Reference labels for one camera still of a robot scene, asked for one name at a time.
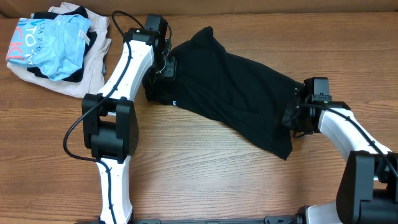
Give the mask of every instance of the stack of clothes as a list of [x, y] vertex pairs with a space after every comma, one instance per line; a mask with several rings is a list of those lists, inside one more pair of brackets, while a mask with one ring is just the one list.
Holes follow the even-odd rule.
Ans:
[[104, 85], [103, 58], [107, 17], [63, 2], [48, 12], [20, 19], [6, 56], [19, 78], [66, 95], [83, 98]]

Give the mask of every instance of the wooden table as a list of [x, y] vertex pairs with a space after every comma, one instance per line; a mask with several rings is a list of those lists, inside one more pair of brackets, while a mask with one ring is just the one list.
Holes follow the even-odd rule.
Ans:
[[[174, 46], [212, 26], [232, 54], [300, 82], [328, 77], [333, 99], [347, 102], [376, 139], [398, 152], [396, 12], [166, 19]], [[137, 27], [126, 17], [118, 21], [124, 30]], [[0, 20], [3, 55], [16, 23]], [[107, 78], [122, 51], [113, 24], [109, 30]], [[81, 100], [20, 80], [4, 59], [0, 66], [0, 223], [95, 220], [101, 212], [97, 166], [62, 149], [65, 131], [81, 113]], [[143, 90], [135, 102], [140, 139], [130, 165], [135, 218], [261, 218], [335, 199], [345, 162], [325, 136], [294, 140], [293, 153], [283, 161], [219, 122], [148, 103]], [[90, 156], [81, 126], [68, 145]]]

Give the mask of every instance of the black cloth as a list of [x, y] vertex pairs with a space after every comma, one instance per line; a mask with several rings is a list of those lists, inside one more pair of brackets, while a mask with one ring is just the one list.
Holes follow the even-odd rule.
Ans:
[[[55, 19], [56, 16], [59, 15], [55, 12], [35, 12], [33, 15], [33, 19]], [[87, 11], [84, 7], [80, 6], [76, 10], [72, 12], [67, 12], [62, 15], [81, 15], [84, 18], [88, 19], [88, 14]], [[97, 33], [96, 32], [87, 32], [87, 37], [90, 39], [90, 44], [85, 47], [85, 52], [84, 55], [87, 54], [87, 52], [91, 49], [93, 46], [96, 38], [97, 38]], [[46, 75], [43, 75], [42, 71], [38, 67], [30, 67], [27, 68], [28, 72], [32, 72], [35, 74], [36, 77], [40, 78], [48, 78]], [[83, 65], [81, 66], [81, 69], [78, 69], [77, 71], [73, 72], [69, 77], [66, 77], [63, 79], [63, 81], [67, 82], [80, 82], [83, 79], [83, 72], [84, 72], [84, 62]]]
[[286, 159], [292, 151], [290, 130], [280, 124], [295, 88], [283, 74], [225, 51], [206, 27], [174, 48], [174, 82], [143, 80], [146, 97], [221, 121], [256, 146]]

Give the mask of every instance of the robotic arm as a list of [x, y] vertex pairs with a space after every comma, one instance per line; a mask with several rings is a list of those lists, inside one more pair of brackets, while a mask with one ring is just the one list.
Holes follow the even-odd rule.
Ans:
[[[144, 28], [125, 33], [123, 53], [109, 81], [97, 95], [87, 94], [82, 102], [85, 146], [91, 149], [101, 176], [103, 209], [100, 220], [106, 224], [340, 224], [398, 223], [397, 179], [386, 158], [375, 151], [377, 146], [397, 169], [398, 155], [378, 143], [355, 120], [343, 102], [331, 100], [327, 78], [305, 80], [296, 89], [297, 103], [287, 105], [282, 124], [296, 132], [322, 133], [328, 136], [347, 162], [336, 201], [326, 205], [303, 207], [294, 216], [242, 220], [160, 221], [132, 220], [129, 199], [129, 162], [138, 143], [138, 125], [134, 98], [142, 79], [146, 83], [169, 82], [175, 78], [176, 61], [167, 56], [170, 39], [165, 39], [167, 21], [149, 15]], [[94, 105], [112, 93], [101, 106]], [[116, 122], [100, 120], [114, 115]], [[364, 138], [363, 133], [372, 142]], [[373, 181], [388, 183], [387, 190], [374, 190]]]

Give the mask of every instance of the clothing tag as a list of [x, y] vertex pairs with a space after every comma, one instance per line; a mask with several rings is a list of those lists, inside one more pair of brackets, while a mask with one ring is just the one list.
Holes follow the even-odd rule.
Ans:
[[79, 31], [79, 37], [81, 37], [87, 45], [90, 44], [90, 38], [88, 38], [87, 34], [85, 34], [82, 30]]

